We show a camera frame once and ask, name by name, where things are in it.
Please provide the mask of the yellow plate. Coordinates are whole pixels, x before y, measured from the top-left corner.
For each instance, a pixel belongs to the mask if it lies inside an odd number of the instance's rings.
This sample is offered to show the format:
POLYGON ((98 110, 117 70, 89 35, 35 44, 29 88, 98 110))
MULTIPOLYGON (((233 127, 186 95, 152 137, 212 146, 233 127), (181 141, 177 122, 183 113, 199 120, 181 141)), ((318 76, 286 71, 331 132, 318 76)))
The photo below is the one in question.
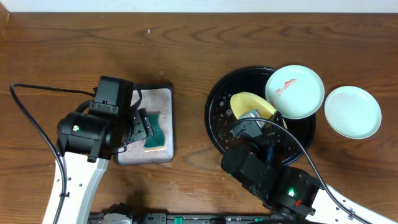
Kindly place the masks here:
POLYGON ((230 99, 230 106, 236 119, 239 119, 244 113, 258 110, 261 118, 269 119, 277 110, 264 98, 250 92, 241 92, 234 94, 230 99))

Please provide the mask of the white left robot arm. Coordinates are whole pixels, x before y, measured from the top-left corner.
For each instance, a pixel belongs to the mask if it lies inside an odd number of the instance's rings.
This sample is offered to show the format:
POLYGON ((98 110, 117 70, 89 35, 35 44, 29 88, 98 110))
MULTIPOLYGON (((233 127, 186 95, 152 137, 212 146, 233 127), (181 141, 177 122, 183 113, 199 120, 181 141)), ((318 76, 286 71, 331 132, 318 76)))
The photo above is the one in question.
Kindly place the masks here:
POLYGON ((122 119, 72 112, 58 124, 60 163, 44 223, 86 223, 96 189, 113 156, 153 135, 147 111, 122 119))

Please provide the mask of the mint green plate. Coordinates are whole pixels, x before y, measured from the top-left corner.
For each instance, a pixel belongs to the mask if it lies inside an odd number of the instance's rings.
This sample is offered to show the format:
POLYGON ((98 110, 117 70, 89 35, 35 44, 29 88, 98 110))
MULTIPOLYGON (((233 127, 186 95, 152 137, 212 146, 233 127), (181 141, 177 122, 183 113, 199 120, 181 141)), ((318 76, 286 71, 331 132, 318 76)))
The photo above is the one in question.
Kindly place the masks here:
POLYGON ((365 139, 376 133, 382 113, 376 99, 356 86, 341 86, 333 90, 324 105, 326 120, 340 135, 365 139))
POLYGON ((323 103, 325 88, 312 69, 288 65, 276 70, 265 87, 266 100, 283 117, 303 119, 314 114, 323 103))

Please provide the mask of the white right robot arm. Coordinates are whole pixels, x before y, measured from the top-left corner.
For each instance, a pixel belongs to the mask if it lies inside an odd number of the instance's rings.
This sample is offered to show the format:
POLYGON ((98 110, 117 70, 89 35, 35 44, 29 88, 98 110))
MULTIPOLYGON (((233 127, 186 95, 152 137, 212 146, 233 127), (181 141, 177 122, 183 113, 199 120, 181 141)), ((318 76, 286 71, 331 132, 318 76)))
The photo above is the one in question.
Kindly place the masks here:
POLYGON ((315 170, 276 163, 283 147, 305 149, 286 138, 222 138, 222 169, 233 176, 263 206, 284 220, 303 223, 392 223, 327 185, 315 170))

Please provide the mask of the green yellow sponge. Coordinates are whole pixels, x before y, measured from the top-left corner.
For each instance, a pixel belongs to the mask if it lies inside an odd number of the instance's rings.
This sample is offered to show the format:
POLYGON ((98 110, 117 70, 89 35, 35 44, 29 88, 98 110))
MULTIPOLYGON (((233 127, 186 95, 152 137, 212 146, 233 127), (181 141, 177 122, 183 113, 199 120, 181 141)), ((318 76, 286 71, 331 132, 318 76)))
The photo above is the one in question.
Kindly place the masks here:
POLYGON ((153 135, 146 138, 144 149, 155 150, 161 149, 165 145, 165 134, 160 128, 159 114, 149 114, 148 115, 150 124, 152 125, 153 135))

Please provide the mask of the mint green plate front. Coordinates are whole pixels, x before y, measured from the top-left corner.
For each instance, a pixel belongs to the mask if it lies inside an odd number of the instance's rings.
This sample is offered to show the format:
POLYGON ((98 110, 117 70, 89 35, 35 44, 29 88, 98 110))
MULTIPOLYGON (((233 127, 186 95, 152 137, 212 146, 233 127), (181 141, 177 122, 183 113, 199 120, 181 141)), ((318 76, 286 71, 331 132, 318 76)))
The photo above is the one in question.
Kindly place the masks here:
POLYGON ((326 120, 340 135, 365 139, 376 133, 382 113, 376 99, 356 86, 341 86, 333 90, 324 105, 326 120))

